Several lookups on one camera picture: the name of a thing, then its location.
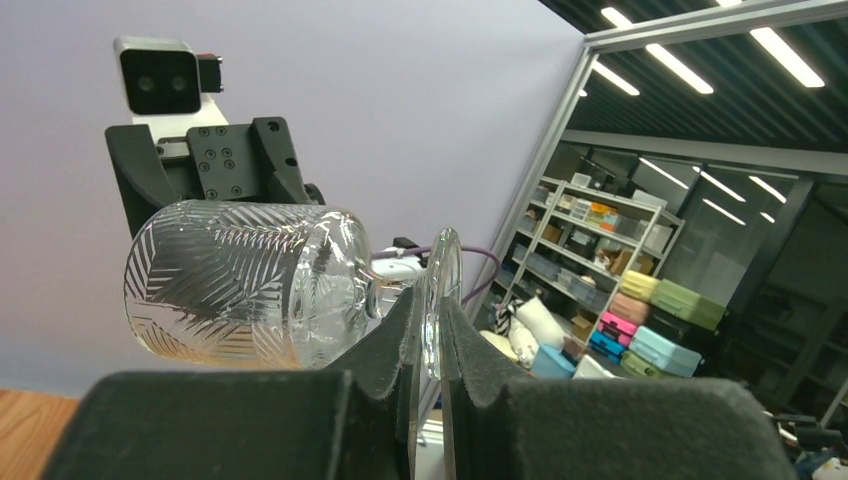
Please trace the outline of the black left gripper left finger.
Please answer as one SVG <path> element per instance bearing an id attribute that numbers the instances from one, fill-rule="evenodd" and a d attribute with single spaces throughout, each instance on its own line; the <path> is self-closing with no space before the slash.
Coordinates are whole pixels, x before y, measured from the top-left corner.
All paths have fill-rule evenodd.
<path id="1" fill-rule="evenodd" d="M 410 479 L 421 303 L 412 289 L 320 370 L 128 371 L 82 399 L 46 479 Z"/>

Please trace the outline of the clear wine glass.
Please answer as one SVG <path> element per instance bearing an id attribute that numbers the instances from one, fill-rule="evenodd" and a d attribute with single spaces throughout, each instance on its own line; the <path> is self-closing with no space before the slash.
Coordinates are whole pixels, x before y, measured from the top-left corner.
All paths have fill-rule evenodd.
<path id="1" fill-rule="evenodd" d="M 384 320 L 400 293 L 421 303 L 422 361 L 442 373 L 437 316 L 459 299 L 458 233 L 435 239 L 425 271 L 377 272 L 364 225 L 320 205 L 187 200 L 136 234 L 124 271 L 137 341 L 170 359 L 218 367 L 321 369 Z"/>

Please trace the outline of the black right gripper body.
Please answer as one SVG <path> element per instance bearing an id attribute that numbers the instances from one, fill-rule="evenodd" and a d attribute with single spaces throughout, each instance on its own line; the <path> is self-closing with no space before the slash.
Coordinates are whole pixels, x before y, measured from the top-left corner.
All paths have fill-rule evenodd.
<path id="1" fill-rule="evenodd" d="M 110 126 L 105 142 L 131 235 L 184 200 L 325 203 L 320 189 L 304 181 L 282 117 L 192 126 L 160 140 L 147 125 Z"/>

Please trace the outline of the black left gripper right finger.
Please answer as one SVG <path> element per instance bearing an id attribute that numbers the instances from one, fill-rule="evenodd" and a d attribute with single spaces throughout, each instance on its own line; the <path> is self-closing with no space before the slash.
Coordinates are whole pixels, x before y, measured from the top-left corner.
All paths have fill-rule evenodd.
<path id="1" fill-rule="evenodd" d="M 450 479 L 792 479 L 775 427 L 722 379 L 539 379 L 439 313 Z"/>

